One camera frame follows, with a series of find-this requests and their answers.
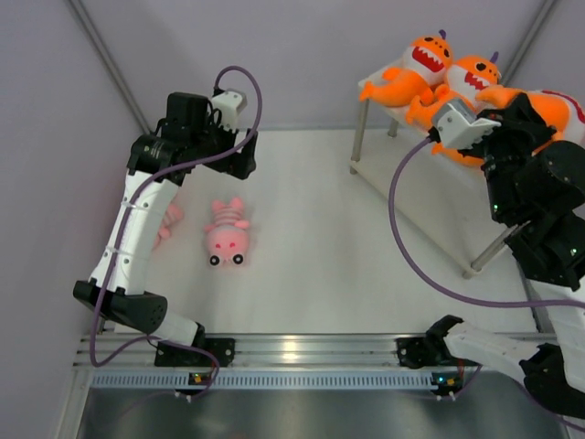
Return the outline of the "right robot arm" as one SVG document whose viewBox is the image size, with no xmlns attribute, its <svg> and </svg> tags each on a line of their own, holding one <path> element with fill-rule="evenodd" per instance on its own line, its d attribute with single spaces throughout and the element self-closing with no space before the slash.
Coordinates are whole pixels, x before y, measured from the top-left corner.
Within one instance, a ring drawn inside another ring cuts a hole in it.
<svg viewBox="0 0 585 439">
<path fill-rule="evenodd" d="M 426 332 L 436 362 L 468 359 L 521 384 L 546 409 L 584 415 L 584 150 L 554 138 L 525 94 L 501 110 L 472 112 L 454 98 L 432 117 L 445 147 L 483 160 L 494 221 L 548 313 L 554 343 L 526 342 L 445 316 Z"/>
</svg>

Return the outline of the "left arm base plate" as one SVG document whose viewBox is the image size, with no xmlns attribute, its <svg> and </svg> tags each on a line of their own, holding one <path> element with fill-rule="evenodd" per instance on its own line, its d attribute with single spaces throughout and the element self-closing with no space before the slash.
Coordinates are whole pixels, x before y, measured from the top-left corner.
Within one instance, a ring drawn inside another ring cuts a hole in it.
<svg viewBox="0 0 585 439">
<path fill-rule="evenodd" d="M 204 341 L 201 349 L 214 356 L 221 368 L 227 367 L 235 357 L 236 340 L 232 337 L 209 337 Z M 162 368 L 210 368 L 214 363 L 210 357 L 202 353 L 159 342 L 154 365 Z"/>
</svg>

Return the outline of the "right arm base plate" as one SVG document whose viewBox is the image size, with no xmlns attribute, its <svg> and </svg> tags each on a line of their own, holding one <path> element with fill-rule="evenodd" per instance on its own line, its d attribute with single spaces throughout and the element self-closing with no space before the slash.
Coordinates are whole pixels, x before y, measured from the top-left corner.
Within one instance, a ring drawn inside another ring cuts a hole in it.
<svg viewBox="0 0 585 439">
<path fill-rule="evenodd" d="M 449 352 L 442 339 L 401 337 L 396 340 L 396 348 L 399 364 L 409 369 L 458 366 L 462 362 Z"/>
</svg>

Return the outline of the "orange shark plush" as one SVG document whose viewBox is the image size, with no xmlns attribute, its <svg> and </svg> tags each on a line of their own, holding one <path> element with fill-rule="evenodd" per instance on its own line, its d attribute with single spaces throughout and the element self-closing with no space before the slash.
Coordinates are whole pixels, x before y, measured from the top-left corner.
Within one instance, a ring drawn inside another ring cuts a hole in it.
<svg viewBox="0 0 585 439">
<path fill-rule="evenodd" d="M 480 168 L 484 164 L 484 160 L 482 158 L 463 155 L 457 150 L 445 148 L 442 143 L 436 143 L 432 147 L 431 153 L 433 155 L 442 155 L 458 165 L 470 168 Z"/>
<path fill-rule="evenodd" d="M 443 83 L 453 60 L 453 50 L 444 29 L 436 35 L 418 37 L 404 50 L 398 65 L 383 71 L 383 83 L 365 82 L 359 100 L 398 108 L 410 105 L 418 97 L 429 105 L 434 99 L 434 89 Z"/>
<path fill-rule="evenodd" d="M 431 104 L 423 105 L 419 96 L 411 101 L 405 114 L 406 123 L 430 130 L 434 114 L 454 98 L 462 99 L 473 112 L 478 112 L 482 105 L 476 100 L 476 95 L 496 85 L 501 78 L 498 57 L 499 52 L 495 51 L 489 59 L 467 55 L 454 61 L 446 70 L 443 83 L 434 91 Z"/>
<path fill-rule="evenodd" d="M 547 125 L 556 130 L 552 136 L 553 141 L 565 140 L 584 145 L 584 109 L 575 98 L 564 92 L 526 91 L 493 85 L 479 91 L 475 99 L 493 108 L 503 109 L 520 94 L 525 94 L 532 108 Z"/>
</svg>

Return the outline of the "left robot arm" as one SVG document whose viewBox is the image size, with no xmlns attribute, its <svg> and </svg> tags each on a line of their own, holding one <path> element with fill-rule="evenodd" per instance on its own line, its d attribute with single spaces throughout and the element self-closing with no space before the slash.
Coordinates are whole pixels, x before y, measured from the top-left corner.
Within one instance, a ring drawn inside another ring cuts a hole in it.
<svg viewBox="0 0 585 439">
<path fill-rule="evenodd" d="M 132 144 L 122 202 L 111 236 L 90 278 L 74 297 L 100 317 L 175 344 L 187 365 L 200 363 L 204 328 L 169 311 L 167 299 L 145 281 L 152 251 L 171 222 L 171 205 L 186 176 L 200 165 L 244 180 L 255 170 L 258 134 L 239 141 L 238 119 L 247 104 L 241 91 L 216 88 L 212 97 L 171 93 L 165 117 Z"/>
</svg>

